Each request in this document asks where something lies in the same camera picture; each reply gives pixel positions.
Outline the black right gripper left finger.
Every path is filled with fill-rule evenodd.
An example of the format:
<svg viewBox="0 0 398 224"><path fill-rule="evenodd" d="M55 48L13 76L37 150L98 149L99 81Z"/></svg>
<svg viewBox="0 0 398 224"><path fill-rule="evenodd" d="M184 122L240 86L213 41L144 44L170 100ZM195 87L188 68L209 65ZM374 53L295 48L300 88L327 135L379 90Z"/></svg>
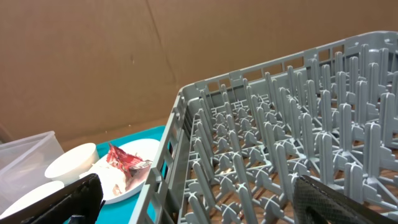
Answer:
<svg viewBox="0 0 398 224"><path fill-rule="evenodd" d="M95 223L105 201L100 178L89 174L28 207L1 224Z"/></svg>

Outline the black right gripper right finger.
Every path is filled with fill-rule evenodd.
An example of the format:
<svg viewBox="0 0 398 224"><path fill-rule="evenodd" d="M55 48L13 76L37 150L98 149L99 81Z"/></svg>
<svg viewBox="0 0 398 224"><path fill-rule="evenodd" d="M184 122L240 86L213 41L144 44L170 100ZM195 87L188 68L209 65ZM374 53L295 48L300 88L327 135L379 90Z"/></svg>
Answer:
<svg viewBox="0 0 398 224"><path fill-rule="evenodd" d="M397 224L307 175L294 183L293 208L299 224Z"/></svg>

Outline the white bowl with rice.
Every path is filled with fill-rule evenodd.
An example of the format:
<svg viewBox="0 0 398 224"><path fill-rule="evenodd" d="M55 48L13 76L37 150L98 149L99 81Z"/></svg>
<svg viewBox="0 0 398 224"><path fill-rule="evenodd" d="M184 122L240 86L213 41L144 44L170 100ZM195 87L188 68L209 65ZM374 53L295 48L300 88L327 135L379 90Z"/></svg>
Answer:
<svg viewBox="0 0 398 224"><path fill-rule="evenodd" d="M69 185L99 160L96 144L89 142L65 152L45 170L45 177Z"/></svg>

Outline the white napkin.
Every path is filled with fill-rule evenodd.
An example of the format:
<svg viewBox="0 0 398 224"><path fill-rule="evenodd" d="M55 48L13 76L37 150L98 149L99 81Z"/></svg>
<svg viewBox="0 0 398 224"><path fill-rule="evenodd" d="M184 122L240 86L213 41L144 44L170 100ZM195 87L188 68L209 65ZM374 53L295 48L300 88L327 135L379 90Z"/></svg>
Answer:
<svg viewBox="0 0 398 224"><path fill-rule="evenodd" d="M136 194L148 176L150 167L139 171L134 177L127 178L119 169L104 163L95 164L89 171L80 174L79 178L97 174L105 200L121 198Z"/></svg>

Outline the pink bowl with food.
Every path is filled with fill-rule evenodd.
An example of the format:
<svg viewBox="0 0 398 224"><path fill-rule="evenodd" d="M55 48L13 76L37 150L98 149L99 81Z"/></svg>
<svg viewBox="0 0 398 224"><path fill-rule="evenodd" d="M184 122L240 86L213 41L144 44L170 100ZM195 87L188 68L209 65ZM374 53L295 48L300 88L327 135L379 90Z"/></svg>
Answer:
<svg viewBox="0 0 398 224"><path fill-rule="evenodd" d="M58 190L64 188L64 183L62 181L56 180L51 181L46 184L43 184L34 190L31 190L16 202L14 202L9 208L7 208L2 214L1 219L6 218L30 205L33 203L42 200L45 197L57 192Z"/></svg>

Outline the red snack wrapper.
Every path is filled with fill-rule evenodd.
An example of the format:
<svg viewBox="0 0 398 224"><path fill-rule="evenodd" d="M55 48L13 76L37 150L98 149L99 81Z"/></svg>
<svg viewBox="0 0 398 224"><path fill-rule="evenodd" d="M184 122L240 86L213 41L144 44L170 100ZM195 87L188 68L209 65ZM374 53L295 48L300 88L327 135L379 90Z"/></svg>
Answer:
<svg viewBox="0 0 398 224"><path fill-rule="evenodd" d="M128 154L117 146L109 143L106 162L122 171L127 178L134 177L139 171L150 167L152 161L144 160L139 156Z"/></svg>

